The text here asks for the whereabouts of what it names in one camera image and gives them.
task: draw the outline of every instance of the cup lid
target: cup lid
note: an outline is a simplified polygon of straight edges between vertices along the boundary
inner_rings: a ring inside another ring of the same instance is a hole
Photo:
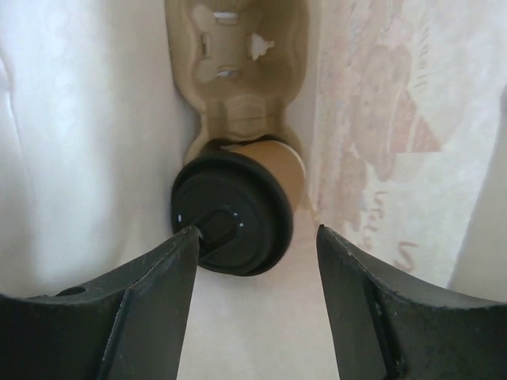
[[[174,182],[174,232],[200,230],[201,267],[234,276],[267,272],[292,239],[292,209],[264,166],[227,151],[189,163]]]

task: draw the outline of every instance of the white fabric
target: white fabric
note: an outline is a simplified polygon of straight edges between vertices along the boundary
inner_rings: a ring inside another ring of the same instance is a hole
[[[160,2],[0,2],[0,292],[52,294],[170,236],[194,134]]]

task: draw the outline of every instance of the black plastic arm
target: black plastic arm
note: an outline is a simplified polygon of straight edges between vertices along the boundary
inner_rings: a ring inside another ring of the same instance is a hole
[[[55,297],[0,295],[0,378],[176,379],[196,230]]]
[[[325,227],[317,248],[341,380],[507,379],[507,305],[416,279]]]

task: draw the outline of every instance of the patterned fabric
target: patterned fabric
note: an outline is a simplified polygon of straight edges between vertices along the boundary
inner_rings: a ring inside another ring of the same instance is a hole
[[[507,4],[323,9],[314,208],[361,248],[446,286],[494,149]]]

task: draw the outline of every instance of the disposable coffee cup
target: disposable coffee cup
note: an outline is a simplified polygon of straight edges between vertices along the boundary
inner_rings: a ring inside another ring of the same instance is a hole
[[[305,180],[303,161],[282,142],[207,152],[174,182],[173,230],[199,229],[201,267],[234,276],[260,275],[288,249]]]

